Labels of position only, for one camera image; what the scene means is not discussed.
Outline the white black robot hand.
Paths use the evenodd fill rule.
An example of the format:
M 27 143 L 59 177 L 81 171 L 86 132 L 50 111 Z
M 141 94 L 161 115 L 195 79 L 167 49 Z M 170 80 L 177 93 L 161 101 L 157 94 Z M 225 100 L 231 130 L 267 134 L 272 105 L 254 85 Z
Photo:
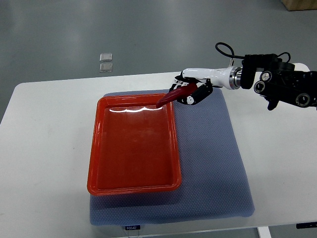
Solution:
M 178 99 L 178 102 L 184 105 L 195 105 L 213 92 L 213 86 L 235 88 L 234 75 L 235 67 L 219 69 L 187 68 L 175 77 L 178 81 L 172 84 L 169 92 L 181 87 L 181 92 L 185 95 Z M 194 84 L 196 79 L 202 83 L 206 83 L 209 79 L 213 86 L 206 83 L 198 87 L 197 84 Z

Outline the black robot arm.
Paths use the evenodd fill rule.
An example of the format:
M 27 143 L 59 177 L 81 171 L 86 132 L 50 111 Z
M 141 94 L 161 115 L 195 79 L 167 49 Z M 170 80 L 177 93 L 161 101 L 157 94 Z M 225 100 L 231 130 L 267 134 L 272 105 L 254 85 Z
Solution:
M 253 89 L 268 101 L 268 110 L 279 102 L 300 108 L 317 106 L 316 71 L 298 71 L 295 65 L 276 54 L 245 55 L 242 66 L 220 69 L 187 68 L 176 76 L 161 100 L 162 104 L 177 100 L 195 105 L 208 97 L 214 88 Z

